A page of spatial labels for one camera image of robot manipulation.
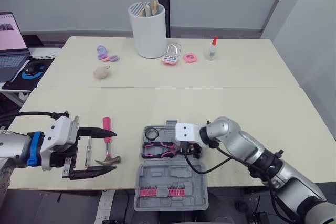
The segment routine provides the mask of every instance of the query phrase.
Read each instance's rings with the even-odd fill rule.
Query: gray tool case
[[[167,120],[166,125],[147,126],[142,135],[141,158],[144,152],[161,154],[166,148],[155,146],[143,148],[144,143],[174,142],[175,124],[177,120]],[[148,140],[145,133],[148,128],[154,128],[159,135],[155,140]],[[204,165],[193,155],[188,156],[197,170],[204,170]],[[169,188],[184,187],[185,196],[168,196]],[[140,197],[140,189],[156,188],[156,196]],[[206,175],[195,173],[181,154],[174,157],[144,159],[140,165],[135,185],[134,209],[136,211],[193,211],[205,210],[209,206]]]

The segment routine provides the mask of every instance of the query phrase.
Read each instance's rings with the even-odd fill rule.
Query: hammer head
[[[120,163],[121,162],[121,157],[117,156],[115,158],[112,158],[110,156],[106,157],[104,161],[98,161],[95,160],[98,164],[102,165],[102,166],[110,166],[116,163]]]

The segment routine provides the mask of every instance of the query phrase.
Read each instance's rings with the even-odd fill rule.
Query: wooden tabletop
[[[83,180],[61,178],[61,168],[43,172],[41,167],[16,169],[11,188],[43,190],[134,188],[142,132],[148,125],[164,125],[167,119],[205,123],[219,116],[238,122],[241,129],[276,152],[315,183],[336,181],[336,142],[320,115],[300,88],[36,88],[22,111],[63,112],[79,116],[80,126],[102,127],[112,118],[112,156],[120,155],[117,169]],[[20,133],[46,131],[53,120],[46,116],[17,117],[10,130]],[[88,139],[79,141],[76,169],[83,169]],[[103,139],[94,139],[92,160],[105,158]],[[203,149],[201,161],[209,169],[224,160],[216,150]],[[256,186],[243,165],[230,161],[207,175],[208,186]]]
[[[211,39],[169,39],[181,44],[176,65],[161,58],[145,59],[134,48],[133,38],[70,37],[45,73],[39,87],[231,88],[298,87],[298,83],[268,39],[219,39],[214,61],[205,59]],[[116,62],[97,59],[104,45]],[[186,63],[193,52],[198,61]],[[111,76],[96,80],[93,71],[111,66]]]

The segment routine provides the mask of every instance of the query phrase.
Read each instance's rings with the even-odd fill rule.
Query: pliers
[[[174,157],[176,155],[176,150],[175,147],[176,145],[173,142],[152,142],[152,143],[144,143],[143,147],[150,148],[150,147],[163,147],[163,148],[168,148],[169,151],[166,151],[164,153],[159,153],[159,154],[149,154],[149,153],[144,153],[142,154],[142,158],[164,158],[164,157]]]

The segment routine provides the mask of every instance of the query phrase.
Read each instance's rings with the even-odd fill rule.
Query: mouse pad
[[[51,65],[53,60],[44,60],[44,59],[33,59],[29,61],[28,64],[34,61],[39,61],[43,64],[40,67],[40,70],[29,76],[25,73],[25,69],[21,70],[20,73],[15,77],[13,81],[7,81],[2,88],[3,89],[18,89],[18,90],[33,90],[37,87],[39,80],[42,78],[44,73],[47,71],[48,67]]]

